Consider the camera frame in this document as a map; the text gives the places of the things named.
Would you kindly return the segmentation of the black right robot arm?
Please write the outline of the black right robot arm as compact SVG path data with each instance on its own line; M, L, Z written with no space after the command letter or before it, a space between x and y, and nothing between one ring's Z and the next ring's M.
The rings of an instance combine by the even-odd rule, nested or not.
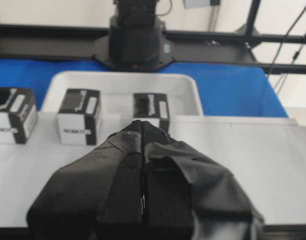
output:
M155 0L116 0L98 61L115 70L152 71L169 63ZM264 219L233 173L147 121L142 136L144 240L260 240Z

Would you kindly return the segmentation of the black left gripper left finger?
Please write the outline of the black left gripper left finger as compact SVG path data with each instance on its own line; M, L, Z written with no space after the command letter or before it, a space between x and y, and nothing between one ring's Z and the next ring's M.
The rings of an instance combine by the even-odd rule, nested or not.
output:
M36 240L138 240L142 123L133 121L58 169L27 213Z

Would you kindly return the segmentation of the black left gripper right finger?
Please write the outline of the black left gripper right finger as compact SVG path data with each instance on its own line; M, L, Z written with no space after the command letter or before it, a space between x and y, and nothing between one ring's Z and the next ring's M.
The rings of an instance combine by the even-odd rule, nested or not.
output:
M144 121L150 240L261 240L264 219L223 165Z

